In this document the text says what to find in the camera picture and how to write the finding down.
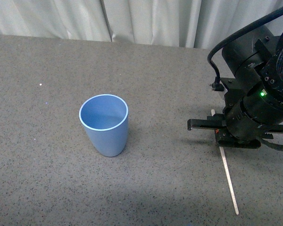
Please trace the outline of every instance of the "cup rim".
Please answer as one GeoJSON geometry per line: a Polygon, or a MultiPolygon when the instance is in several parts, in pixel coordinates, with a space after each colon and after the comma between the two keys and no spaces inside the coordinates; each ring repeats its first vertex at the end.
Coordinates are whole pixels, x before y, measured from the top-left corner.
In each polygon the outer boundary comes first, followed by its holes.
{"type": "Polygon", "coordinates": [[[128,113],[129,113],[128,105],[127,105],[127,103],[126,103],[122,98],[120,98],[120,97],[118,97],[118,96],[116,96],[116,95],[113,95],[113,94],[100,94],[100,95],[96,95],[96,96],[94,96],[94,97],[89,98],[88,100],[86,100],[86,101],[82,104],[82,106],[81,106],[81,108],[80,108],[80,112],[79,112],[79,118],[80,118],[81,123],[82,123],[85,127],[89,128],[89,129],[91,129],[91,130],[94,130],[94,131],[107,131],[107,130],[112,130],[112,129],[118,127],[119,125],[121,125],[121,124],[126,120],[126,118],[128,117],[128,113]],[[94,98],[97,98],[97,97],[101,97],[101,96],[116,97],[116,98],[120,99],[120,100],[124,103],[124,105],[126,106],[126,115],[124,116],[123,120],[122,120],[119,124],[117,124],[116,126],[113,126],[113,127],[111,127],[111,128],[107,128],[107,129],[96,129],[96,128],[92,128],[92,127],[86,125],[85,122],[82,120],[81,111],[82,111],[82,108],[85,106],[85,104],[86,104],[88,101],[90,101],[90,100],[92,100],[92,99],[94,99],[94,98]]]}

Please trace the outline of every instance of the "white curtain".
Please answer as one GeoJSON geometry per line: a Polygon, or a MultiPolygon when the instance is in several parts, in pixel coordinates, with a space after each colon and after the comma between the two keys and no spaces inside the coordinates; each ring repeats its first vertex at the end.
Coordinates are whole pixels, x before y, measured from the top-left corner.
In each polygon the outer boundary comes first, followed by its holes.
{"type": "MultiPolygon", "coordinates": [[[[283,0],[0,0],[0,34],[213,48],[283,0]]],[[[267,25],[283,32],[283,17],[267,25]]]]}

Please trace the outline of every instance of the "plastic cup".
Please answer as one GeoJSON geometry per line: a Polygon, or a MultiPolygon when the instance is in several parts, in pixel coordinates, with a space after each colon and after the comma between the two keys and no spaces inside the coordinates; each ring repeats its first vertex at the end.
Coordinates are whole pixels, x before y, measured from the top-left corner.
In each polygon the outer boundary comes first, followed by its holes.
{"type": "Polygon", "coordinates": [[[91,97],[81,106],[79,117],[93,146],[104,156],[119,155],[128,137],[129,110],[115,95],[91,97]]]}

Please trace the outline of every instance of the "wooden stick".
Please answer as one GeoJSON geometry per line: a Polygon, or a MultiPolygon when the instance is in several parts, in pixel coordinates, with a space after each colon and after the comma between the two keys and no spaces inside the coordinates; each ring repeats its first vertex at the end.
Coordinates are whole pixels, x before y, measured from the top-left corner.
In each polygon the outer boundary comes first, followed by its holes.
{"type": "MultiPolygon", "coordinates": [[[[215,110],[212,109],[212,110],[211,110],[211,113],[212,113],[212,116],[214,116],[215,110]]],[[[223,166],[224,166],[224,168],[225,168],[225,174],[226,174],[227,183],[228,183],[228,186],[229,186],[229,188],[230,188],[230,192],[231,192],[231,197],[232,197],[232,201],[233,201],[235,213],[236,213],[237,215],[239,215],[239,210],[238,210],[238,206],[237,206],[237,202],[236,202],[236,198],[235,198],[235,193],[234,193],[234,190],[233,190],[233,185],[232,185],[232,181],[231,181],[231,176],[230,176],[230,172],[229,172],[228,167],[227,167],[227,162],[226,162],[226,157],[225,157],[225,151],[224,151],[223,147],[219,147],[219,149],[220,149],[220,153],[221,153],[221,158],[222,158],[223,166]]]]}

